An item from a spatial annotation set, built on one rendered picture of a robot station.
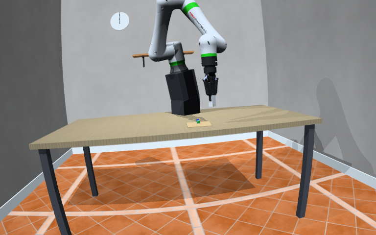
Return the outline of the beige square mat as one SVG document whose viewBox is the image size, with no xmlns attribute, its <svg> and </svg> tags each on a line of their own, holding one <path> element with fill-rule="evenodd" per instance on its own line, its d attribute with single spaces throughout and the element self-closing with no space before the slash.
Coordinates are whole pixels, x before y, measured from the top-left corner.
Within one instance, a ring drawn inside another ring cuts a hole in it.
<svg viewBox="0 0 376 235">
<path fill-rule="evenodd" d="M 203 122 L 200 122 L 200 123 L 197 123 L 197 122 L 188 122 L 187 123 L 187 127 L 188 128 L 191 128 L 191 127 L 205 127 L 205 126 L 212 126 L 211 123 L 209 121 L 203 121 Z"/>
</svg>

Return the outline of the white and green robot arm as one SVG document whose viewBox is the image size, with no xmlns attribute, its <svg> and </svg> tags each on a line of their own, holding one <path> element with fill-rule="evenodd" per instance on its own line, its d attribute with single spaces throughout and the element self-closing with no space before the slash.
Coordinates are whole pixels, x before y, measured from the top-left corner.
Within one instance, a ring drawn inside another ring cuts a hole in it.
<svg viewBox="0 0 376 235">
<path fill-rule="evenodd" d="M 181 42 L 166 43 L 170 17 L 175 9 L 180 9 L 203 35 L 199 39 L 202 66 L 217 66 L 217 53 L 224 52 L 227 43 L 207 20 L 195 0 L 156 1 L 156 19 L 149 58 L 154 62 L 168 59 L 170 74 L 188 71 Z"/>
</svg>

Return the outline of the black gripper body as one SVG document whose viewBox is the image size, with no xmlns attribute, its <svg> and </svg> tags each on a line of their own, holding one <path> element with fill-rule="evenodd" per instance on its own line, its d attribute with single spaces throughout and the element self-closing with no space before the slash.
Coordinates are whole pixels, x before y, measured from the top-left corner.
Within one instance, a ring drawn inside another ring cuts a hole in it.
<svg viewBox="0 0 376 235">
<path fill-rule="evenodd" d="M 205 77 L 207 76 L 208 82 L 211 82 L 211 76 L 216 77 L 216 67 L 204 67 L 204 73 L 206 74 Z"/>
</svg>

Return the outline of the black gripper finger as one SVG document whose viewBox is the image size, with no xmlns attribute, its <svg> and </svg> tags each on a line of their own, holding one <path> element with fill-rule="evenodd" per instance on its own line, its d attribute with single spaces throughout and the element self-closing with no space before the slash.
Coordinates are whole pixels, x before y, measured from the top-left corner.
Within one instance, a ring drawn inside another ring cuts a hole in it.
<svg viewBox="0 0 376 235">
<path fill-rule="evenodd" d="M 209 107 L 213 107 L 212 76 L 211 76 L 211 82 L 210 83 L 207 80 L 207 76 L 202 80 L 204 82 L 206 94 L 209 96 Z"/>
<path fill-rule="evenodd" d="M 215 95 L 217 93 L 217 85 L 218 85 L 218 78 L 213 76 L 213 83 L 212 83 L 212 95 L 213 95 L 213 103 L 216 106 Z"/>
</svg>

